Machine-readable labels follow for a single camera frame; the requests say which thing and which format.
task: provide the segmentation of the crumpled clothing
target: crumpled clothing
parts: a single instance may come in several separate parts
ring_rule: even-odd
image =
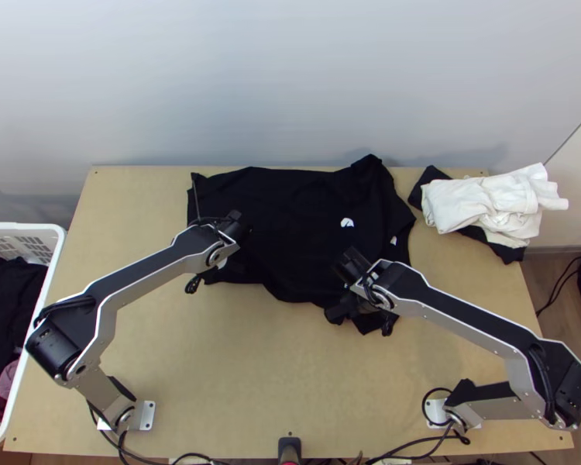
[[[9,363],[2,373],[0,373],[0,397],[4,399],[9,398],[9,393],[11,392],[11,386],[13,384],[13,378],[15,378],[15,372],[17,371],[17,363],[19,359]]]
[[[543,210],[568,208],[541,163],[497,176],[434,180],[421,189],[426,224],[439,234],[479,226],[486,240],[512,248],[540,233]]]

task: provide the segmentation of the black cable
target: black cable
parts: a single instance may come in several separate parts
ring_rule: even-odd
[[[430,425],[435,425],[435,426],[446,426],[448,425],[452,420],[446,420],[444,422],[441,423],[437,423],[437,422],[433,422],[429,417],[428,417],[428,413],[426,413],[426,401],[428,400],[428,396],[430,396],[431,394],[434,394],[435,392],[440,392],[440,391],[444,391],[447,392],[448,394],[452,393],[451,389],[448,389],[446,387],[436,387],[435,389],[431,389],[429,392],[427,392],[426,394],[424,394],[424,398],[421,400],[421,413],[424,416],[424,418],[428,421],[428,423]]]
[[[532,456],[534,456],[534,457],[535,457],[535,459],[536,459],[538,462],[542,463],[542,465],[547,465],[547,463],[546,463],[546,462],[545,462],[543,459],[541,459],[541,458],[538,456],[538,454],[537,454],[537,453],[530,452],[530,454],[531,454]]]
[[[528,354],[531,358],[531,361],[533,361],[536,368],[538,368],[540,379],[542,380],[542,387],[545,389],[545,418],[549,423],[554,425],[555,421],[557,420],[555,417],[555,393],[551,387],[551,381],[548,379],[548,369],[546,362],[542,355],[538,353],[534,347],[528,351]]]
[[[95,412],[92,409],[91,404],[88,404],[88,410],[91,413],[91,418],[93,423],[96,425],[97,424],[97,419],[95,418]],[[125,438],[127,436],[127,431],[125,431],[123,434],[120,435],[119,437],[119,442],[118,444],[115,443],[114,441],[112,441],[112,439],[105,433],[105,431],[99,431],[101,433],[101,435],[105,438],[106,441],[108,441],[108,443],[114,447],[116,450],[118,450],[119,452],[119,459],[121,460],[121,462],[123,463],[123,465],[130,465],[129,462],[127,461],[127,459],[125,458],[125,456],[130,457],[134,460],[138,460],[141,463],[146,463],[147,465],[167,465],[167,463],[162,463],[162,462],[156,462],[154,460],[148,460],[142,456],[139,456],[138,454],[135,453],[131,453],[128,450],[126,450],[123,447],[123,444],[125,443]],[[184,453],[182,456],[178,457],[173,463],[172,465],[177,465],[182,459],[184,459],[185,457],[198,457],[201,458],[203,460],[207,460],[210,463],[216,463],[216,464],[220,464],[220,465],[228,465],[226,462],[222,462],[221,460],[213,460],[212,458],[210,458],[209,456],[206,456],[204,454],[201,453],[196,453],[196,452],[189,452],[189,453]]]
[[[374,457],[373,459],[367,460],[366,465],[373,465],[373,463],[376,463],[379,460],[383,460],[383,459],[400,459],[400,460],[425,459],[427,457],[430,457],[433,453],[435,453],[437,451],[437,449],[443,444],[443,442],[446,439],[458,439],[461,443],[468,446],[471,443],[471,441],[469,441],[469,439],[466,438],[465,436],[461,436],[457,432],[455,432],[454,436],[448,436],[448,433],[450,432],[450,429],[452,429],[453,426],[454,426],[454,422],[451,421],[441,436],[433,436],[430,438],[416,439],[415,441],[411,441],[409,443],[406,443],[402,446],[397,447],[396,449],[392,449],[391,451],[383,454],[382,456]],[[403,449],[407,449],[408,447],[415,446],[416,444],[428,443],[430,441],[438,441],[438,442],[435,444],[435,446],[432,449],[430,449],[425,454],[422,454],[420,456],[398,456],[398,455],[395,455],[396,453],[400,452]]]
[[[570,267],[572,266],[572,264],[574,264],[577,260],[581,260],[581,255],[579,255],[578,257],[575,257],[572,260],[570,260],[570,263],[568,263],[568,265],[566,266],[565,270],[557,278],[557,281],[555,282],[555,285],[553,286],[553,289],[551,290],[551,294],[549,295],[549,298],[547,300],[547,303],[544,304],[539,310],[536,311],[536,316],[539,316],[541,313],[543,313],[544,310],[546,310],[548,307],[550,307],[551,305],[553,305],[555,303],[555,301],[557,300],[557,297],[559,297],[560,292],[562,292],[562,289],[564,287],[564,284],[566,284],[566,282],[571,277],[573,277],[575,274],[579,273],[579,269],[574,270],[571,274],[568,275],[568,277],[566,279],[564,279],[564,281],[560,285],[560,281],[564,278],[564,276],[566,275],[566,273],[568,273],[568,270],[570,269]]]

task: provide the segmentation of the wooden table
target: wooden table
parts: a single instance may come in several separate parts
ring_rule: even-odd
[[[190,172],[232,167],[98,167],[86,180],[47,303],[167,246],[185,228]],[[392,168],[407,198],[421,168]],[[446,170],[453,177],[482,170]],[[411,263],[429,282],[540,333],[517,263],[483,244],[440,236],[420,218]],[[420,411],[431,388],[506,379],[501,360],[420,319],[400,319],[390,337],[330,325],[311,304],[277,301],[260,285],[200,286],[188,276],[124,308],[102,357],[138,398],[157,401],[150,432],[127,446],[145,456],[186,451],[217,458],[275,457],[277,440],[302,439],[304,456],[375,456],[433,436]],[[470,446],[446,441],[439,455],[572,447],[570,434],[535,420],[485,422]],[[96,431],[84,398],[58,387],[30,360],[5,448],[34,453],[115,455]],[[430,445],[408,450],[424,453]]]

